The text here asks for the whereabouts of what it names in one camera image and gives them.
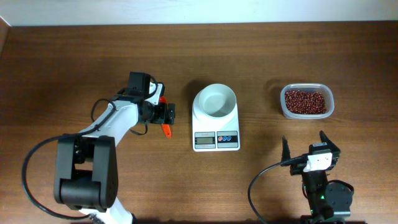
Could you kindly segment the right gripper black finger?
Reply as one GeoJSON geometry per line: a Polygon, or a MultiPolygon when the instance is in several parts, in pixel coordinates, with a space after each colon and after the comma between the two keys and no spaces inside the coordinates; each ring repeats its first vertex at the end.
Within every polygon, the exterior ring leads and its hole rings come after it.
{"type": "Polygon", "coordinates": [[[289,160],[291,160],[289,144],[286,137],[282,136],[281,166],[287,166],[289,160]]]}
{"type": "Polygon", "coordinates": [[[323,131],[320,131],[319,135],[320,135],[321,141],[325,142],[329,146],[330,151],[332,153],[340,152],[340,149],[326,136],[326,134],[323,131]]]}

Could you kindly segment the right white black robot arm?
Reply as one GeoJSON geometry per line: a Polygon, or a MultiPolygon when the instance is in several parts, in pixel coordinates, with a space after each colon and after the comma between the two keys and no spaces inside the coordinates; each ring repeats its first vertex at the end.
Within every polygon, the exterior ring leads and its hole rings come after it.
{"type": "Polygon", "coordinates": [[[310,214],[301,216],[300,223],[344,223],[351,216],[354,187],[342,180],[328,179],[327,172],[336,166],[341,150],[323,131],[319,135],[320,143],[309,145],[306,154],[294,158],[283,137],[281,163],[290,167],[291,175],[302,178],[302,192],[310,214]]]}

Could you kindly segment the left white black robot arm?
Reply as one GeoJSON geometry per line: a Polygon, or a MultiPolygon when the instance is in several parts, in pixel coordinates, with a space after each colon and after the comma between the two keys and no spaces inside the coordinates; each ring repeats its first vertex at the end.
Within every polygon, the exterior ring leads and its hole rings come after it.
{"type": "Polygon", "coordinates": [[[92,124],[57,143],[55,201],[96,223],[135,223],[118,194],[116,146],[137,124],[173,124],[175,106],[160,102],[164,84],[147,73],[131,72],[128,85],[92,124]]]}

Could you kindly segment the red adzuki beans in container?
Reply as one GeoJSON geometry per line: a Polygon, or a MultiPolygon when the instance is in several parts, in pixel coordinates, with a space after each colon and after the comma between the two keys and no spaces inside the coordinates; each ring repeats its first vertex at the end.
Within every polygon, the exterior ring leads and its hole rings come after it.
{"type": "Polygon", "coordinates": [[[319,92],[289,90],[285,92],[285,105],[295,114],[325,114],[325,97],[319,92]]]}

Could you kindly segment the clear plastic food container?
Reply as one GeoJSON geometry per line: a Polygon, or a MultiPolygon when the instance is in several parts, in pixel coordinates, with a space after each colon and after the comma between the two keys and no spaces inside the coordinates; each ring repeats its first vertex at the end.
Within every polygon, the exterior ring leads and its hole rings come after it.
{"type": "Polygon", "coordinates": [[[280,93],[282,113],[288,119],[324,119],[335,110],[331,90],[319,83],[294,83],[280,93]]]}

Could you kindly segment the orange plastic measuring scoop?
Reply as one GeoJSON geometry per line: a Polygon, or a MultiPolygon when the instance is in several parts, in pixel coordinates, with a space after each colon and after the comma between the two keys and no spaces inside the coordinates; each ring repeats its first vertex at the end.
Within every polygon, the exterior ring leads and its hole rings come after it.
{"type": "MultiPolygon", "coordinates": [[[[167,100],[166,100],[166,98],[164,96],[161,96],[159,98],[159,102],[160,103],[167,103],[167,100]]],[[[165,136],[170,139],[172,137],[172,130],[170,128],[170,125],[169,124],[162,124],[162,129],[163,129],[163,132],[164,132],[165,136]]]]}

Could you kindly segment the white round bowl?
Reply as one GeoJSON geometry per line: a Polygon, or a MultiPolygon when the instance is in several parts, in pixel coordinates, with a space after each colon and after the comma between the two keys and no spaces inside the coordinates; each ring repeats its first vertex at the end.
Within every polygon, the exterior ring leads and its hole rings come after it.
{"type": "Polygon", "coordinates": [[[233,114],[237,106],[236,95],[224,84],[211,84],[199,92],[198,105],[205,115],[217,119],[224,118],[233,114]]]}

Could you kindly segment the white digital kitchen scale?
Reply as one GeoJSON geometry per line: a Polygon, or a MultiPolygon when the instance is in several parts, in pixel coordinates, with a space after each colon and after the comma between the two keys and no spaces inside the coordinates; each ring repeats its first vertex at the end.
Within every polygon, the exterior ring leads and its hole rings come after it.
{"type": "Polygon", "coordinates": [[[192,108],[193,150],[196,152],[237,151],[241,147],[238,108],[224,118],[205,115],[198,105],[198,94],[192,108]]]}

